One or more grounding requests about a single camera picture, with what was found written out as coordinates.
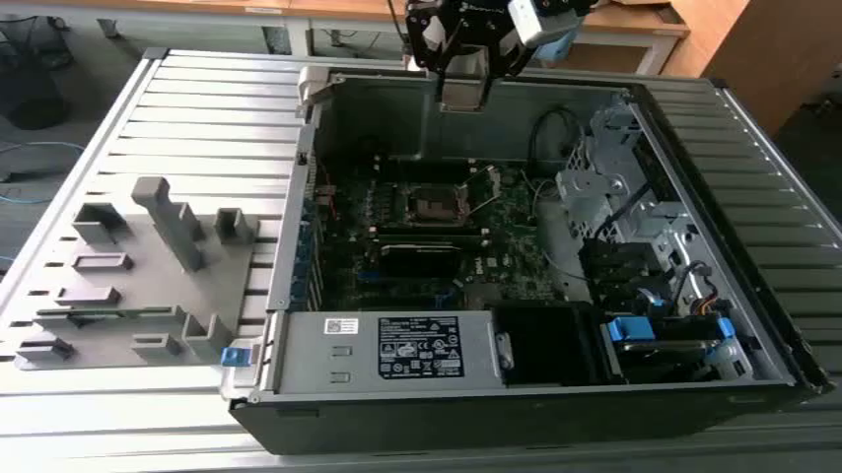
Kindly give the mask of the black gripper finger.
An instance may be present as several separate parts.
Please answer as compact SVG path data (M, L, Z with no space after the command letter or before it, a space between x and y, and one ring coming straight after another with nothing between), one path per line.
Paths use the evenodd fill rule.
M452 22L440 20L435 14L408 14L406 26L415 63L434 77L434 97L442 102L446 70L452 58L448 49Z
M518 33L509 33L491 40L485 52L485 100L489 98L495 82L507 76L517 76L529 60L530 48L521 42Z

